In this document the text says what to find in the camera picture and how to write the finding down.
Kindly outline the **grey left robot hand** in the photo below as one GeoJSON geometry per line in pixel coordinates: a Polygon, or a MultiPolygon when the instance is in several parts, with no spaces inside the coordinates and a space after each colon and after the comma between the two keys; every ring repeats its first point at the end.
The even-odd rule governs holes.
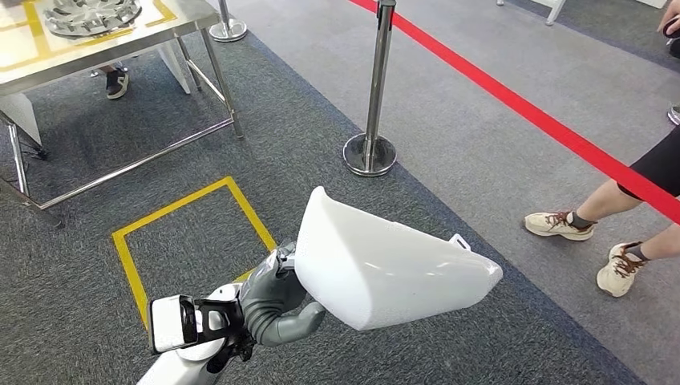
{"type": "Polygon", "coordinates": [[[312,335],[326,309],[318,302],[289,315],[305,300],[307,291],[294,269],[296,243],[279,245],[249,275],[239,293],[245,326],[256,342],[278,347],[312,335]]]}

